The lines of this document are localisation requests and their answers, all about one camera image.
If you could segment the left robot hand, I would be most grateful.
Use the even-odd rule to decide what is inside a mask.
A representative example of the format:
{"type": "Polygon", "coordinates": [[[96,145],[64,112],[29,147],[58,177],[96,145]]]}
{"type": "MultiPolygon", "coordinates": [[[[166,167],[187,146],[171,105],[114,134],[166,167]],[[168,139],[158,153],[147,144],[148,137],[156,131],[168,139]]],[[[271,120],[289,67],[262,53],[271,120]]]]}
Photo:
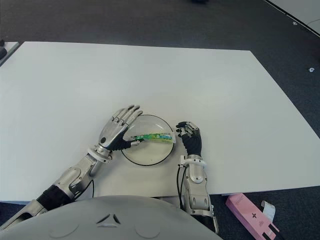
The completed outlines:
{"type": "Polygon", "coordinates": [[[142,113],[139,105],[129,105],[119,109],[101,131],[99,145],[109,151],[119,151],[139,145],[140,140],[125,140],[124,135],[142,113]]]}

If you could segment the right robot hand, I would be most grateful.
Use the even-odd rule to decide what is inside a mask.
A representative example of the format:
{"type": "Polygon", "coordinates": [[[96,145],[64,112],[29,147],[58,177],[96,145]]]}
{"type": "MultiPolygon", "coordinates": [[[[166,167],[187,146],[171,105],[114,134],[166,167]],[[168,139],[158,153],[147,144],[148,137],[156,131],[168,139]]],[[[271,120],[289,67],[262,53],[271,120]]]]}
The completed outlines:
{"type": "Polygon", "coordinates": [[[202,138],[200,129],[191,121],[182,121],[176,125],[176,132],[182,140],[187,155],[201,157],[202,138]]]}

